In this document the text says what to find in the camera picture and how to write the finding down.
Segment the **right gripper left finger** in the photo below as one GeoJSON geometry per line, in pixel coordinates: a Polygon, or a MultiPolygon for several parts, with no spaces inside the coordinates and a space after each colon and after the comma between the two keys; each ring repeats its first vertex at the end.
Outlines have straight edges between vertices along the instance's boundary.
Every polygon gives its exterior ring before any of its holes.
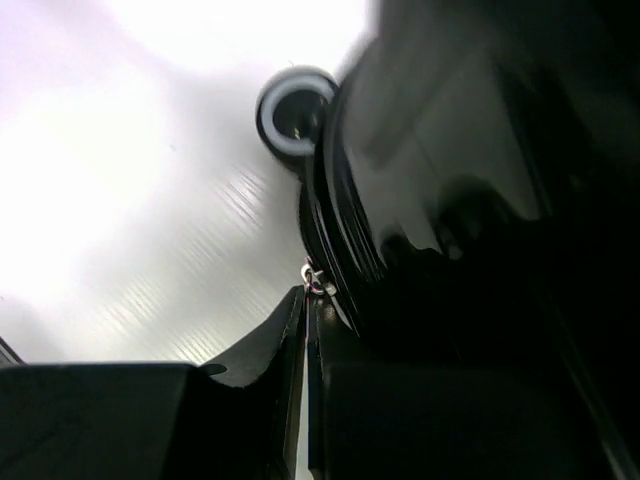
{"type": "Polygon", "coordinates": [[[209,362],[41,364],[1,350],[5,479],[291,479],[305,290],[209,362]]]}

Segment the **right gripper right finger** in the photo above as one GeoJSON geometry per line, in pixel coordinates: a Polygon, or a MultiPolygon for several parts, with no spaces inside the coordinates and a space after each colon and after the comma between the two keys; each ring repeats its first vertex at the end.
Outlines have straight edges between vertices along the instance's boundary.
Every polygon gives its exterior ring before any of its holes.
{"type": "Polygon", "coordinates": [[[389,362],[331,303],[307,310],[316,479],[635,479],[597,395],[570,378],[389,362]]]}

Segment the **black and white suitcase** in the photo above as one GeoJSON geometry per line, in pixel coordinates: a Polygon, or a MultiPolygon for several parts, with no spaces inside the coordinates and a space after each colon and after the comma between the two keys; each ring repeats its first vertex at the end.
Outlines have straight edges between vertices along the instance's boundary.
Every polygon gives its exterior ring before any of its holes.
{"type": "Polygon", "coordinates": [[[311,257],[389,357],[639,357],[639,5],[384,1],[341,81],[275,77],[311,257]]]}

